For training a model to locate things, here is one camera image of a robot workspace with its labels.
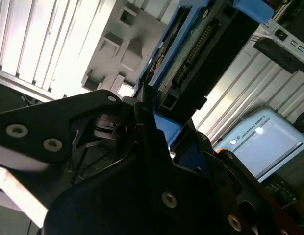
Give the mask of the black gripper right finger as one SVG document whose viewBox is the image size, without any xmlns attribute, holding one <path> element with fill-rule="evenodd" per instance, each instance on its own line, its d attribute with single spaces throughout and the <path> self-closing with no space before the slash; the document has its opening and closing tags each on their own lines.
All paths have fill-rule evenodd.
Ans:
<svg viewBox="0 0 304 235">
<path fill-rule="evenodd" d="M 203 159 L 202 175 L 210 185 L 210 218 L 216 235 L 253 235 L 254 231 L 243 220 L 224 163 L 214 156 L 210 140 L 191 123 L 197 152 Z"/>
</svg>

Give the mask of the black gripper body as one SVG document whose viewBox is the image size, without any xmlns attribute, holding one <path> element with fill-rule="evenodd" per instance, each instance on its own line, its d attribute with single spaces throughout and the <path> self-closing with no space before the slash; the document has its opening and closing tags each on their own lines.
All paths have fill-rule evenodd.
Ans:
<svg viewBox="0 0 304 235">
<path fill-rule="evenodd" d="M 230 225 L 206 178 L 131 156 L 62 193 L 43 234 L 228 235 Z"/>
</svg>

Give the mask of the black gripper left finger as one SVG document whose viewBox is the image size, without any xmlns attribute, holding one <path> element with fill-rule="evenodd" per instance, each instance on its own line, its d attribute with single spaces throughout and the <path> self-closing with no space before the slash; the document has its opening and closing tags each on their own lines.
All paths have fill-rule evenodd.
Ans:
<svg viewBox="0 0 304 235">
<path fill-rule="evenodd" d="M 0 113 L 0 191 L 25 214 L 47 215 L 56 199 L 45 206 L 39 193 L 53 192 L 75 150 L 104 139 L 117 144 L 115 163 L 134 156 L 146 169 L 173 164 L 147 100 L 98 90 Z"/>
</svg>

